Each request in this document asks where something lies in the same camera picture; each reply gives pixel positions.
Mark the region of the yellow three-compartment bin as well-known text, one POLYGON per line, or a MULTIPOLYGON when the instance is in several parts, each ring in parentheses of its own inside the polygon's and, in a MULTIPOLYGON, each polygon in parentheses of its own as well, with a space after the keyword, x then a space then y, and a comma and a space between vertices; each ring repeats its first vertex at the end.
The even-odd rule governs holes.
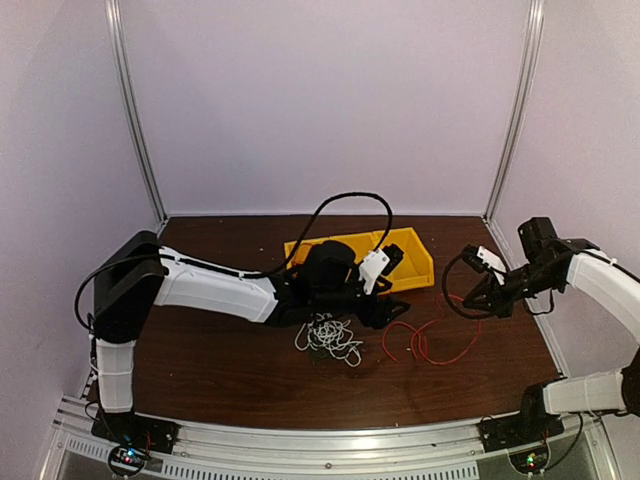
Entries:
MULTIPOLYGON (((287 267, 291 268, 302 264, 313 245, 321 244, 327 240, 338 241, 349 246, 355 252, 356 261, 359 262, 376 246, 383 233, 383 230, 379 230, 305 239, 287 267)), ((412 227, 392 229, 382 246, 386 247, 391 244, 397 245, 404 253, 402 261, 386 276, 386 279, 392 284, 391 293, 435 285, 433 259, 412 227)))

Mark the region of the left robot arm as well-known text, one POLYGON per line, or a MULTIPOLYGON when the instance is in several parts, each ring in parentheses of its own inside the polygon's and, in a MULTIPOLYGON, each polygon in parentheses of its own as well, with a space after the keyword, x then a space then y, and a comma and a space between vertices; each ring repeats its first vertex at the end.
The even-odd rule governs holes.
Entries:
POLYGON ((77 292, 93 289, 93 309, 76 318, 92 341, 99 405, 106 429, 123 444, 137 442, 144 424, 134 415, 134 348, 151 309, 180 306, 285 328, 353 315, 383 329, 409 310, 389 292, 404 253, 377 244, 362 260, 337 240, 307 245, 271 271, 243 271, 184 255, 140 231, 91 272, 77 292))

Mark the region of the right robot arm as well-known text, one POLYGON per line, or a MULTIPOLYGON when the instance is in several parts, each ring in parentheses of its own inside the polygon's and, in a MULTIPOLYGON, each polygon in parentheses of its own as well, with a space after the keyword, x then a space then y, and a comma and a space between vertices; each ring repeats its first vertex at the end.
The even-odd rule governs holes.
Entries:
MULTIPOLYGON (((478 319, 507 318, 515 305, 540 293, 571 289, 594 302, 635 340, 639 339, 639 277, 585 238, 562 238, 548 217, 533 217, 518 228, 524 265, 509 269, 493 252, 467 245, 461 260, 483 275, 463 297, 478 319)), ((535 440, 552 418, 567 413, 639 415, 639 355, 629 364, 581 377, 529 387, 512 430, 535 440)))

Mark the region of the right circuit board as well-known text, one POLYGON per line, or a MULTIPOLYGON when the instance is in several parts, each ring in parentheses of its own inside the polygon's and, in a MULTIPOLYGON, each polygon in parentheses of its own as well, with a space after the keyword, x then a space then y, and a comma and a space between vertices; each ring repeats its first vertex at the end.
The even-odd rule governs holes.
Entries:
POLYGON ((548 448, 540 446, 533 449, 515 451, 509 454, 513 469, 522 475, 536 475, 544 470, 550 459, 548 448))

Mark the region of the circuit board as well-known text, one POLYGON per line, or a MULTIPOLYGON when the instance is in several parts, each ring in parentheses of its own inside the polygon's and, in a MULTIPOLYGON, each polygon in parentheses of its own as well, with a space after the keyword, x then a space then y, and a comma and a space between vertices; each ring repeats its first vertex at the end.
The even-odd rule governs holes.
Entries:
POLYGON ((117 476, 133 476, 140 473, 150 457, 136 449, 124 446, 112 448, 107 456, 107 466, 117 476))
POLYGON ((515 451, 509 454, 513 469, 522 475, 536 475, 544 470, 550 459, 548 448, 540 446, 533 449, 515 451))

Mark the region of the left circuit board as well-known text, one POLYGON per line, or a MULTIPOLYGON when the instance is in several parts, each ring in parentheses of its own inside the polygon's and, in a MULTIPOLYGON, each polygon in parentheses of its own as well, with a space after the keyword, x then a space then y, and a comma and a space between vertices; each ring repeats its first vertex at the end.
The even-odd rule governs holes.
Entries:
POLYGON ((112 448, 107 456, 107 466, 117 476, 133 476, 140 473, 150 457, 136 449, 124 446, 112 448))

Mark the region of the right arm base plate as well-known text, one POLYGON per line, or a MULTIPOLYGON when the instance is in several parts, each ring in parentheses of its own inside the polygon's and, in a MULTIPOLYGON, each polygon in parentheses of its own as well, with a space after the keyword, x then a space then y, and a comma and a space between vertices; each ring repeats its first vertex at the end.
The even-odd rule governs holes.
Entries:
POLYGON ((564 432, 564 425, 559 417, 551 416, 529 422, 522 420, 520 414, 500 418, 485 417, 477 424, 477 428, 486 453, 541 443, 564 432))

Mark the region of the aluminium front rail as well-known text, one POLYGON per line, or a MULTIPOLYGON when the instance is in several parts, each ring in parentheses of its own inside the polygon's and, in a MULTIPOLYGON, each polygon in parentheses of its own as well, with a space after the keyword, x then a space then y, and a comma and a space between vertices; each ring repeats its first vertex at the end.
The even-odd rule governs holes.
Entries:
MULTIPOLYGON (((107 466, 113 442, 92 435, 95 405, 63 396, 35 479, 123 479, 107 466)), ((426 426, 352 430, 257 429, 170 419, 170 453, 152 452, 131 479, 622 479, 603 422, 563 419, 546 440, 488 451, 488 417, 426 426), (538 475, 514 465, 525 449, 549 448, 556 467, 538 475)))

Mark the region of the right aluminium frame post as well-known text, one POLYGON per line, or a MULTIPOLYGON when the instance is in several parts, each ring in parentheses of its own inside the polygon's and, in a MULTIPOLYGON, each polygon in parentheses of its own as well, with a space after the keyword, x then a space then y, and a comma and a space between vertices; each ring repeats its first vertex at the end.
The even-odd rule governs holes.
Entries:
POLYGON ((531 0, 529 2, 519 75, 516 82, 511 113, 501 149, 498 168, 483 215, 483 219, 487 225, 491 225, 496 217, 524 124, 527 102, 534 82, 542 43, 544 10, 545 2, 543 0, 531 0))

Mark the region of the aluminium frame post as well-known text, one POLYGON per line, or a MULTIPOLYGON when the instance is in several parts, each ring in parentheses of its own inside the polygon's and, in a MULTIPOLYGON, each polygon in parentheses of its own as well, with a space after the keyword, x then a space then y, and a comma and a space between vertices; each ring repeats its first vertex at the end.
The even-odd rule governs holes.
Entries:
POLYGON ((168 220, 168 216, 161 199, 159 186, 151 164, 136 101, 131 68, 126 49, 120 2, 117 0, 106 0, 104 5, 109 37, 114 55, 116 75, 119 82, 125 118, 130 132, 134 154, 141 171, 142 181, 149 197, 156 221, 159 224, 163 224, 168 220))
POLYGON ((545 2, 543 0, 531 0, 529 2, 519 75, 516 82, 511 113, 501 149, 498 168, 483 215, 483 219, 487 225, 491 225, 496 217, 524 124, 527 102, 534 82, 542 43, 544 10, 545 2))

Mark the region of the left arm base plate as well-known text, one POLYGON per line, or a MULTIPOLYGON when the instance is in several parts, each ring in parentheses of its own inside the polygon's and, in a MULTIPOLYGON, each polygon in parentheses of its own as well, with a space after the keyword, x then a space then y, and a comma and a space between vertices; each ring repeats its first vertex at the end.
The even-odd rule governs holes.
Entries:
POLYGON ((93 422, 91 434, 140 451, 171 454, 179 425, 172 421, 129 414, 106 414, 93 422))

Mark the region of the left aluminium frame post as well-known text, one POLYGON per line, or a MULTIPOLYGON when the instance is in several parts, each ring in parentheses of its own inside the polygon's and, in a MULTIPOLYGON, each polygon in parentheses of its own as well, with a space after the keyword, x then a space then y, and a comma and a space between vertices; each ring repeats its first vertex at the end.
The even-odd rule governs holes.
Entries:
POLYGON ((125 118, 130 132, 134 154, 141 171, 142 181, 149 197, 156 221, 159 224, 163 224, 168 220, 168 216, 161 199, 159 186, 151 164, 136 101, 131 68, 126 49, 120 2, 117 0, 106 0, 104 5, 109 37, 114 55, 116 75, 119 82, 125 118))

